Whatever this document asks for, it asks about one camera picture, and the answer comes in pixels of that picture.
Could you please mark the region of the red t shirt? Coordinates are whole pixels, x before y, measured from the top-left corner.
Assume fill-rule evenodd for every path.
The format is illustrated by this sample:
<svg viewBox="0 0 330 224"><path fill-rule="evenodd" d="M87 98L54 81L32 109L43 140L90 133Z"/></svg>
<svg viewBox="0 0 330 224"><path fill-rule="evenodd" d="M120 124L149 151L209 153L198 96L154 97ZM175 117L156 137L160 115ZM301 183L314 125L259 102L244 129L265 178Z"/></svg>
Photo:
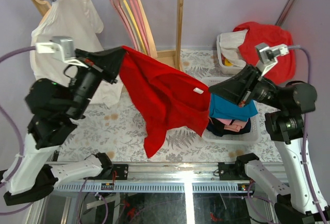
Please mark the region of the red t shirt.
<svg viewBox="0 0 330 224"><path fill-rule="evenodd" d="M202 135L209 117L208 86L130 47L122 48L126 53L120 78L146 123L147 157L162 147L170 129L185 126Z"/></svg>

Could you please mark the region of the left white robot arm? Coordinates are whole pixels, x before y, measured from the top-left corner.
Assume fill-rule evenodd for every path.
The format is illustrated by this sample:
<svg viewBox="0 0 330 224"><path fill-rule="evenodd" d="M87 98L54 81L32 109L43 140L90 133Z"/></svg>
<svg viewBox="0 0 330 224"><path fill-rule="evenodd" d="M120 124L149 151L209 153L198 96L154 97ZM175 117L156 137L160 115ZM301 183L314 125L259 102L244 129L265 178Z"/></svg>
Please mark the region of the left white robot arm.
<svg viewBox="0 0 330 224"><path fill-rule="evenodd" d="M107 180L112 176L113 163L105 153L62 166L48 165L47 159L76 129L75 121L85 118L99 85L117 82L125 54L121 47L94 53L76 49L77 72L68 85L42 78L31 86L25 101L33 117L22 142L23 150L14 165L1 171L6 205L41 200L55 187L81 178Z"/></svg>

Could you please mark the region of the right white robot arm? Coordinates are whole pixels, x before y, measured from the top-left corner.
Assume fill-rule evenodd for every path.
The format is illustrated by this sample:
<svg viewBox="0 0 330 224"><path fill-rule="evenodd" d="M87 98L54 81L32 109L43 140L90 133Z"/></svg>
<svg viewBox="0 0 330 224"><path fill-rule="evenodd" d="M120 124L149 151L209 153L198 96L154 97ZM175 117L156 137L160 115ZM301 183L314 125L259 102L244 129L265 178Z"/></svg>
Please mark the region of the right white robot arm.
<svg viewBox="0 0 330 224"><path fill-rule="evenodd" d="M282 185L253 153L236 159L235 174L268 194L279 222L328 223L329 204L320 192L307 150L307 117L316 108L316 89L302 81L279 87L266 78L270 70L270 66L247 65L209 91L240 107L256 101L275 108L265 114L265 127L282 158L288 184Z"/></svg>

